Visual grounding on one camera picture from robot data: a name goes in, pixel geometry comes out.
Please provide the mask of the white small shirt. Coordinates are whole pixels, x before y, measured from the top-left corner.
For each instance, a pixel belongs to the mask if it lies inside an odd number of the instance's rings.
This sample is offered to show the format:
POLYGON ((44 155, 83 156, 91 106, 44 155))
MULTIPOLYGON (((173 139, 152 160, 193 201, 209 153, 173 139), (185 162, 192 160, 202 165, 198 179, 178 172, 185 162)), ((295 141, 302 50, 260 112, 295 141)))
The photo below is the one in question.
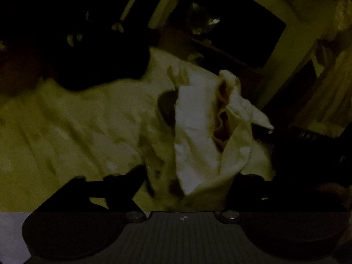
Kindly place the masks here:
POLYGON ((241 96, 237 77, 168 69, 167 78, 140 136, 146 190, 155 203, 215 207, 234 177, 273 178, 267 149, 254 135, 272 124, 241 96))

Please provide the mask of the pale bed sheet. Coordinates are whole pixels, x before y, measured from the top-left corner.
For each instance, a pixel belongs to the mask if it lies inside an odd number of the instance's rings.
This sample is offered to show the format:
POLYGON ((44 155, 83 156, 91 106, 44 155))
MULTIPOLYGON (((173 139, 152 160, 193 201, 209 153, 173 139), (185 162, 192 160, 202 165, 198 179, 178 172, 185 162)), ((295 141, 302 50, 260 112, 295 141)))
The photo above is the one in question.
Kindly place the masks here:
MULTIPOLYGON (((168 88, 168 69, 213 74, 153 49, 141 81, 121 80, 80 93, 49 81, 1 105, 2 263, 28 258, 24 217, 75 176, 100 181, 146 164, 141 128, 168 88)), ((146 189, 136 201, 144 210, 167 209, 146 189)))

